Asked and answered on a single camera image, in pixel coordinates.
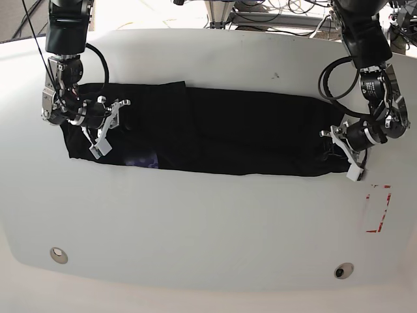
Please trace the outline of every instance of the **black garment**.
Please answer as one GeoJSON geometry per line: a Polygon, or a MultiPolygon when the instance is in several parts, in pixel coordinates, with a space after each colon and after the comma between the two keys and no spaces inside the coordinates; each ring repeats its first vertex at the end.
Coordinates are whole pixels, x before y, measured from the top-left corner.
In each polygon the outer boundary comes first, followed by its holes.
{"type": "MultiPolygon", "coordinates": [[[[83,85],[80,92],[99,88],[83,85]]],[[[81,128],[65,123],[70,158],[231,175],[318,176],[349,168],[345,157],[329,154],[329,139],[319,137],[343,114],[314,98],[190,88],[184,82],[111,84],[104,95],[108,103],[132,102],[121,109],[120,127],[108,132],[113,149],[96,160],[81,128]]]]}

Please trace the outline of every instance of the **metal bracket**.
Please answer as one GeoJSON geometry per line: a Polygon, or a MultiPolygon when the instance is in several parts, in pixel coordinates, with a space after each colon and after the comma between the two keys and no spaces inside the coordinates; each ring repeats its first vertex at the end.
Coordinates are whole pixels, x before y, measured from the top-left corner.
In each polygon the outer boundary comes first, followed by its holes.
{"type": "Polygon", "coordinates": [[[351,164],[351,166],[349,167],[349,170],[347,171],[346,177],[349,178],[351,181],[358,181],[362,173],[364,172],[364,169],[361,168],[359,164],[357,163],[356,161],[357,157],[356,155],[354,155],[354,152],[346,145],[346,143],[344,143],[340,139],[341,134],[344,133],[343,129],[344,129],[343,127],[331,126],[330,132],[322,130],[320,132],[320,136],[331,137],[333,140],[333,143],[338,145],[343,150],[343,152],[346,154],[347,160],[351,164]]]}
{"type": "Polygon", "coordinates": [[[46,81],[45,81],[45,87],[42,92],[42,118],[46,121],[50,118],[52,110],[53,110],[53,100],[55,97],[55,89],[53,86],[56,84],[56,75],[58,71],[58,60],[54,57],[50,57],[48,59],[49,64],[49,71],[55,75],[55,77],[52,77],[54,80],[53,82],[50,79],[50,75],[46,73],[46,81]]]}
{"type": "Polygon", "coordinates": [[[88,133],[87,127],[82,127],[85,137],[87,137],[87,139],[91,142],[90,151],[97,160],[107,155],[111,151],[111,145],[106,139],[107,131],[109,129],[114,129],[118,127],[119,110],[123,106],[129,106],[129,105],[130,105],[129,100],[123,100],[121,102],[118,102],[118,100],[116,100],[116,102],[110,106],[111,115],[106,118],[106,121],[104,122],[102,127],[100,127],[97,130],[97,139],[94,140],[95,142],[92,141],[88,133]]]}
{"type": "MultiPolygon", "coordinates": [[[[322,21],[322,18],[314,18],[311,16],[293,16],[289,14],[279,14],[276,16],[271,13],[258,12],[239,12],[230,13],[233,24],[239,26],[268,26],[268,27],[290,27],[299,29],[315,30],[317,25],[322,21]]],[[[322,29],[335,31],[336,25],[329,19],[326,19],[322,24],[322,29]]]]}
{"type": "Polygon", "coordinates": [[[229,19],[235,2],[232,1],[205,1],[210,28],[223,29],[229,19]]]}

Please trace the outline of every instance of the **white table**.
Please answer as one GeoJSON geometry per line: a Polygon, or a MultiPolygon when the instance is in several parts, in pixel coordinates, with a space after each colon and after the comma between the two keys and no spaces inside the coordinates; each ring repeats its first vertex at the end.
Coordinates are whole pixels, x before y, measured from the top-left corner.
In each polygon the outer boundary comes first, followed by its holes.
{"type": "MultiPolygon", "coordinates": [[[[320,71],[346,55],[335,42],[245,31],[93,36],[89,42],[106,56],[117,83],[185,80],[318,97],[320,71]]],[[[96,55],[81,58],[81,82],[101,82],[96,55]]],[[[395,55],[392,62],[413,122],[417,60],[395,55]]],[[[398,276],[416,218],[414,127],[372,150],[361,183],[344,174],[233,177],[104,166],[70,160],[61,130],[41,120],[44,68],[33,41],[0,45],[0,71],[0,213],[18,261],[112,282],[210,291],[346,288],[398,276]],[[379,209],[376,202],[366,207],[372,184],[392,186],[380,233],[364,228],[379,209]],[[66,265],[50,258],[53,246],[68,254],[66,265]],[[335,279],[345,262],[354,264],[353,275],[335,279]]],[[[335,70],[334,94],[353,76],[349,65],[335,70]]],[[[358,88],[344,103],[366,111],[358,88]]]]}

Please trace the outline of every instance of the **round hole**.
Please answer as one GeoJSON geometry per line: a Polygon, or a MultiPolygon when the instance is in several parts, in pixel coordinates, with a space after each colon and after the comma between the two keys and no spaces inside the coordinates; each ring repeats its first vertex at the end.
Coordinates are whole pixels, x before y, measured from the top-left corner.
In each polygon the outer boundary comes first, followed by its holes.
{"type": "Polygon", "coordinates": [[[53,253],[55,253],[56,256],[62,256],[63,255],[63,251],[61,249],[58,249],[58,248],[54,248],[53,253]]]}
{"type": "Polygon", "coordinates": [[[50,255],[51,258],[59,264],[66,264],[68,262],[68,256],[60,248],[52,248],[50,250],[50,255]]]}
{"type": "Polygon", "coordinates": [[[343,263],[334,270],[334,276],[337,279],[346,279],[352,275],[354,270],[352,263],[343,263]]]}

